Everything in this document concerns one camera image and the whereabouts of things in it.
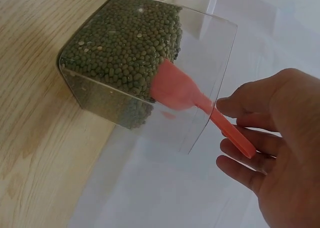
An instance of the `clear plastic container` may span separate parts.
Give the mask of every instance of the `clear plastic container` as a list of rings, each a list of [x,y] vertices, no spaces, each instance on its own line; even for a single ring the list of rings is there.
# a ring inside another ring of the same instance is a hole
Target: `clear plastic container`
[[[80,106],[156,143],[189,152],[210,115],[175,111],[149,89],[168,59],[213,102],[237,26],[158,0],[108,0],[66,43],[58,67]]]

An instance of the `fingernail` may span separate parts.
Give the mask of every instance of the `fingernail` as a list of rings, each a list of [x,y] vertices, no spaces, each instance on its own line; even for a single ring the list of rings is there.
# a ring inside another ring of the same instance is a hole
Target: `fingernail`
[[[222,97],[222,98],[219,98],[218,101],[226,101],[228,99],[229,99],[228,97]]]

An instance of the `white tabletop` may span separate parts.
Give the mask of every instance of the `white tabletop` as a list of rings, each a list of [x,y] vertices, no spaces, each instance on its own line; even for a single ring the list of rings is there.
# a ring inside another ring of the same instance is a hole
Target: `white tabletop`
[[[318,57],[304,43],[310,33],[292,14],[260,0],[218,0],[215,13],[238,24],[220,96],[286,67],[320,75]],[[291,25],[300,47],[285,36]],[[316,47],[317,39],[309,44]],[[185,155],[117,128],[69,228],[267,228],[255,196],[216,167],[221,139],[209,124]]]

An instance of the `plastic scoop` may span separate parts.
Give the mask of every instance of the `plastic scoop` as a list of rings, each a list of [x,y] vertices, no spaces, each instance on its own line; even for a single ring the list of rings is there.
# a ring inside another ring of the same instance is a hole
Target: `plastic scoop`
[[[201,93],[196,83],[169,60],[158,67],[150,94],[156,101],[176,111],[199,107],[206,114],[211,114],[210,119],[246,157],[252,158],[255,155],[253,144],[213,107],[213,103]]]

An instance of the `light wood surface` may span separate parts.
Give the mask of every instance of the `light wood surface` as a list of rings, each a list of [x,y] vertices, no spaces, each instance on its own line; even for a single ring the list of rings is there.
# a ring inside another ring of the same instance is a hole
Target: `light wood surface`
[[[60,48],[106,0],[0,0],[0,228],[65,228],[113,124],[78,106]]]

